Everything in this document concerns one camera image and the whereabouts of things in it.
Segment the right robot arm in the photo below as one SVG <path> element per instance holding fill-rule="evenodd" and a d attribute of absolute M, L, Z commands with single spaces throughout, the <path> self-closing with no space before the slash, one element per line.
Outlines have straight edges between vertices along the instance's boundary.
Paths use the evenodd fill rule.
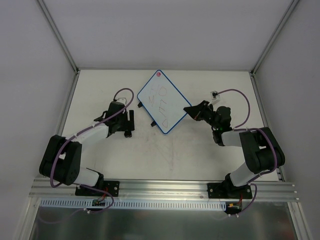
<path fill-rule="evenodd" d="M 185 107 L 195 121 L 211 126 L 214 142 L 221 147 L 242 149 L 244 163 L 227 174 L 221 183 L 208 183 L 210 199 L 252 199 L 250 183 L 272 173 L 284 165 L 285 155 L 269 127 L 232 129 L 231 109 L 220 106 L 216 110 L 208 101 Z"/>

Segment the blue framed whiteboard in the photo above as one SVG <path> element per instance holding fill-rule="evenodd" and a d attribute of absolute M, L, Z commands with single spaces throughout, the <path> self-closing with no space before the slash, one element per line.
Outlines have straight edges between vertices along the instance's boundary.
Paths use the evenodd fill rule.
<path fill-rule="evenodd" d="M 191 106 L 187 98 L 160 69 L 155 71 L 136 97 L 165 135 L 187 115 L 183 108 Z"/>

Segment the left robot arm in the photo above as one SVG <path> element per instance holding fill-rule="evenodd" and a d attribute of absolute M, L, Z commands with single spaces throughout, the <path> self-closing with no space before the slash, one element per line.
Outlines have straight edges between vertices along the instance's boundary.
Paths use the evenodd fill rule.
<path fill-rule="evenodd" d="M 135 130 L 135 112 L 124 103 L 113 100 L 91 125 L 70 136 L 54 135 L 49 139 L 39 166 L 39 173 L 50 178 L 53 188 L 61 184 L 83 185 L 93 195 L 104 191 L 103 174 L 81 166 L 82 153 L 117 132 L 132 137 Z"/>

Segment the black whiteboard eraser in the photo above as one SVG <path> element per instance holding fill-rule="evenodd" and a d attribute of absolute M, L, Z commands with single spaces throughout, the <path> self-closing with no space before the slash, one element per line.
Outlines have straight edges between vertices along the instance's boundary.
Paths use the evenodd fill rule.
<path fill-rule="evenodd" d="M 132 131 L 131 130 L 126 130 L 124 132 L 124 137 L 125 138 L 131 138 L 132 137 Z"/>

